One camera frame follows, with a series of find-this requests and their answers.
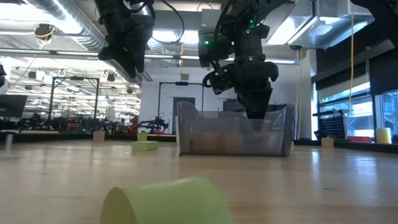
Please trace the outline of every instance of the exhaust hood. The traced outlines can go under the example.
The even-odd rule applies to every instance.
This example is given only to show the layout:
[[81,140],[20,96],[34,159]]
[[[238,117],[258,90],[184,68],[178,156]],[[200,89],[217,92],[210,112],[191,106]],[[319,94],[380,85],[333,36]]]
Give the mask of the exhaust hood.
[[269,39],[263,40],[263,44],[301,45],[310,49],[332,47],[351,36],[351,6],[354,33],[374,21],[367,9],[351,4],[350,0],[299,0],[286,20]]

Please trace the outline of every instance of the black monitor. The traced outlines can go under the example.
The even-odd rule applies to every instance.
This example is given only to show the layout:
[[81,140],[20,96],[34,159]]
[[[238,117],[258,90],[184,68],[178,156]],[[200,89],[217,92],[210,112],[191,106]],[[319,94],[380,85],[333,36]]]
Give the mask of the black monitor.
[[21,118],[26,101],[24,95],[0,95],[0,117]]

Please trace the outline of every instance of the green cylinder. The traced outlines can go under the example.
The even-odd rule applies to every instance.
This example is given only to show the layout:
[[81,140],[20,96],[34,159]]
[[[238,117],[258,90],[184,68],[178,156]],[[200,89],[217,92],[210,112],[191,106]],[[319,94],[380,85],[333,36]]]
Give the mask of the green cylinder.
[[105,198],[101,224],[230,224],[228,204],[205,179],[115,187]]

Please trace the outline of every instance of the pegboard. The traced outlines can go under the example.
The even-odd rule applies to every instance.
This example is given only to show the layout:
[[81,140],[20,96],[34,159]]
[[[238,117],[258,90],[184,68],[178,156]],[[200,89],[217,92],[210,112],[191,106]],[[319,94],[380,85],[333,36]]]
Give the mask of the pegboard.
[[320,119],[320,127],[323,138],[331,136],[335,139],[345,139],[344,118],[342,116]]

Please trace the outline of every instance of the white wall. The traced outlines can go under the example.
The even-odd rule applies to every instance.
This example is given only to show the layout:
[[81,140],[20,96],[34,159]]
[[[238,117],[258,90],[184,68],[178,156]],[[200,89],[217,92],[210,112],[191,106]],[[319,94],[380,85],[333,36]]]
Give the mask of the white wall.
[[[195,98],[195,106],[201,111],[202,87],[200,85],[176,86],[174,84],[163,84],[160,90],[160,113],[164,113],[166,122],[169,122],[169,131],[172,130],[173,99],[174,97]],[[144,82],[141,93],[141,109],[139,121],[148,121],[153,116],[157,116],[159,98],[159,82]],[[203,94],[204,111],[222,111],[225,99],[236,99],[233,90],[228,90],[218,96],[213,93],[211,88],[205,88]]]
[[[300,80],[299,66],[295,65],[279,65],[279,78],[276,82],[272,83],[273,92],[271,95],[270,103],[272,104],[284,104],[290,103],[295,105],[297,101],[297,83]],[[142,84],[142,98],[141,98],[141,110],[140,110],[140,121],[147,121],[153,116],[157,116],[157,102],[159,94],[159,81],[162,82],[175,82],[178,80],[179,69],[171,69],[172,74],[169,75],[165,70],[147,70],[149,74],[157,82],[144,82]],[[201,79],[209,72],[205,69],[192,68],[185,69],[184,72],[190,74],[190,82],[200,83]],[[310,109],[311,106],[311,95],[310,95],[310,75],[303,84],[303,88],[307,89],[303,93],[302,108]],[[196,107],[201,110],[201,86],[175,86],[175,85],[162,85],[160,94],[160,112],[165,114],[166,121],[172,121],[173,111],[173,97],[195,97]],[[236,99],[234,90],[228,90],[220,95],[215,95],[211,88],[205,88],[203,110],[204,111],[222,111],[223,102],[225,99]],[[311,121],[309,119],[302,119],[302,123],[308,123],[308,125],[302,125],[303,138],[311,137]]]

